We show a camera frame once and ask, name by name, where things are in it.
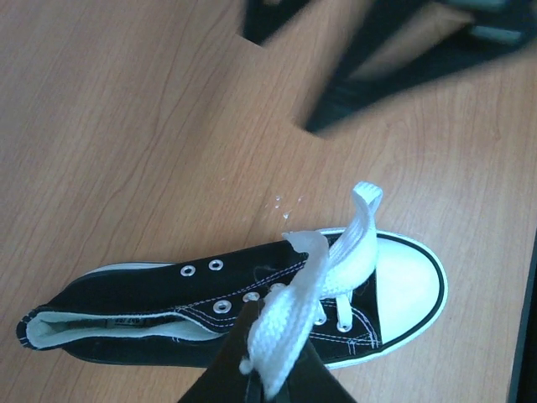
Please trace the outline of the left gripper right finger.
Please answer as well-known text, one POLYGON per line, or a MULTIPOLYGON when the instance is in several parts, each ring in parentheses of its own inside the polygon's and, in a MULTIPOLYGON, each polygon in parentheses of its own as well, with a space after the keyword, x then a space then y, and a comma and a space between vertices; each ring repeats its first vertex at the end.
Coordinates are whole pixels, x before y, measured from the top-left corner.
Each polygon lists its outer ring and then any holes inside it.
POLYGON ((289 403, 356 402, 328 371, 311 342, 307 342, 303 347, 287 380, 276 395, 276 401, 289 403))

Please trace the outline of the sneaker white shoelace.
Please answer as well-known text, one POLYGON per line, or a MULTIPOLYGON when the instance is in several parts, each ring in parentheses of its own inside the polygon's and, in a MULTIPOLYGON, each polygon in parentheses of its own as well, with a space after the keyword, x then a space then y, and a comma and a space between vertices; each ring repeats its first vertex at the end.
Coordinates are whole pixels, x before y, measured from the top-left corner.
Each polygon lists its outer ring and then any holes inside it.
POLYGON ((351 328, 351 293, 368 279, 378 260, 375 212, 382 197, 378 186, 357 183, 352 190, 356 214, 334 244, 318 231, 284 234, 307 260, 289 285, 265 297, 248 334, 248 355, 239 364, 242 374, 258 373, 266 399, 279 393, 312 327, 324 317, 322 300, 334 299, 339 328, 351 328))

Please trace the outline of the black white sneaker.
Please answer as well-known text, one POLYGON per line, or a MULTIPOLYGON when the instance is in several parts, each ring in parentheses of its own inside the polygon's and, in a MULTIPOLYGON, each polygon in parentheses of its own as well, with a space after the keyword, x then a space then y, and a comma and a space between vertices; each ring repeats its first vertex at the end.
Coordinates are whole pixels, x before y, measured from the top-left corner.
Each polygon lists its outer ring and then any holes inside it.
MULTIPOLYGON (((397 233, 377 238, 377 268, 352 293, 351 327, 338 326, 336 302, 325 299, 310 333, 329 369, 402 347, 446 304, 446 273, 430 249, 397 233)), ((205 368, 243 305, 290 283, 305 261, 278 241, 183 263, 105 265, 27 313, 17 338, 26 348, 60 348, 100 364, 205 368)))

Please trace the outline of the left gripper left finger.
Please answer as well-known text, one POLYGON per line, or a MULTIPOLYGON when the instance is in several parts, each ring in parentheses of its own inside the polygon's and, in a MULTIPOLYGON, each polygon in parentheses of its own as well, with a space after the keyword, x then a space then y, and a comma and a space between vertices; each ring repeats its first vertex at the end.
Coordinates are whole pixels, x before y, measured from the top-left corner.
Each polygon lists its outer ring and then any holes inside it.
POLYGON ((258 318, 262 301, 246 303, 213 363, 178 400, 179 403, 262 402, 263 388, 255 372, 242 374, 239 364, 247 355, 248 333, 258 318))

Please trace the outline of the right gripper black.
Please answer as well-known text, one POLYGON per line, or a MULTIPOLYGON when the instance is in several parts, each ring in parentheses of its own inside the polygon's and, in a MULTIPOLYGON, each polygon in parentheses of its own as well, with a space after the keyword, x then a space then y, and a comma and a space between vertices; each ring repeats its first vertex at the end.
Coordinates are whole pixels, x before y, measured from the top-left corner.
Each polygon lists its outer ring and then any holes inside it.
POLYGON ((534 1, 371 1, 295 124, 330 136, 380 102, 489 72, 535 43, 534 1))

